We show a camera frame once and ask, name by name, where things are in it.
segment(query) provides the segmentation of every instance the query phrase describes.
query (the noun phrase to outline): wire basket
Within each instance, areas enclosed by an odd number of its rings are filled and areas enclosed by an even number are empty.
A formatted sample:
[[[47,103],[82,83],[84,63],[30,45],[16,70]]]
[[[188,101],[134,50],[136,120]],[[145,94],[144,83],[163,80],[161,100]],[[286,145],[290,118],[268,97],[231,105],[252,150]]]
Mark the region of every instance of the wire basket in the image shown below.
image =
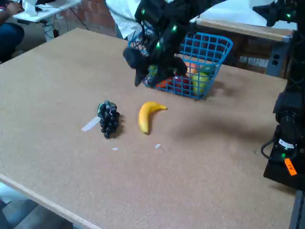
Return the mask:
[[[139,33],[132,38],[128,45],[141,50],[144,55],[148,55],[140,42],[141,34]],[[233,42],[223,36],[201,32],[187,35],[180,45],[180,54],[177,55],[183,59],[188,67],[187,74],[164,80],[156,86],[156,89],[194,99],[205,98],[232,46]],[[151,65],[149,74],[144,81],[146,86],[156,72],[157,66]]]

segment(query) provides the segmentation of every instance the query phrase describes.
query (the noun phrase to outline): jeans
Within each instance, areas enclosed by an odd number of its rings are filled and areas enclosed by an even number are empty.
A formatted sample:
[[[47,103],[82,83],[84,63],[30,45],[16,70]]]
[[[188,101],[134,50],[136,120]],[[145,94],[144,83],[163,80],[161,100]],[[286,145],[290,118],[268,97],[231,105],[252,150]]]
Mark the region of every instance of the jeans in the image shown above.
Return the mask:
[[[0,26],[0,61],[10,59],[17,45],[24,37],[24,30],[14,23],[4,23]]]

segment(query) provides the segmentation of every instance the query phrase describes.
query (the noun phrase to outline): green apple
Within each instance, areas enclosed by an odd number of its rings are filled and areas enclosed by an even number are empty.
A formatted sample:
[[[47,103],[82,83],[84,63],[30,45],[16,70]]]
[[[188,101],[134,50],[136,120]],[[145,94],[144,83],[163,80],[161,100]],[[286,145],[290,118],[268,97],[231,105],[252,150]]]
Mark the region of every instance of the green apple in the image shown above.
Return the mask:
[[[158,71],[158,67],[156,65],[149,66],[148,79],[152,80]]]
[[[198,72],[204,73],[207,75],[214,75],[216,72],[217,66],[216,65],[204,65],[202,66]]]
[[[196,73],[192,75],[193,93],[200,96],[204,93],[204,88],[209,83],[210,77],[205,73]]]

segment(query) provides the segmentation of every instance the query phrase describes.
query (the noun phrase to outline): brick wall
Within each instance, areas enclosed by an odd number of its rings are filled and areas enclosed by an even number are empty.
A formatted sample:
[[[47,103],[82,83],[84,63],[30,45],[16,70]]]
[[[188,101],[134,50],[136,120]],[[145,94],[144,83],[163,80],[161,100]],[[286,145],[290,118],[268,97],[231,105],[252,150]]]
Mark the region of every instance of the brick wall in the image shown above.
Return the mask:
[[[105,4],[105,0],[82,0],[81,5],[72,9],[84,23],[114,29],[114,20]],[[63,15],[66,16],[67,21],[78,21],[71,10],[66,10]]]

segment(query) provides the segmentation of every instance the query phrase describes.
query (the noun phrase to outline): toy banana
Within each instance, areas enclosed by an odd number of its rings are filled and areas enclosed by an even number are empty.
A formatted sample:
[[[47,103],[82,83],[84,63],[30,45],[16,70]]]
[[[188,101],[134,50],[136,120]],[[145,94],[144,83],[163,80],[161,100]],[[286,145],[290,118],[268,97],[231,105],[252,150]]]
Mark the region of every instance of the toy banana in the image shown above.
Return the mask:
[[[148,134],[149,126],[148,126],[148,118],[151,112],[157,110],[166,110],[167,107],[156,102],[146,102],[140,109],[139,112],[139,127],[143,133]]]

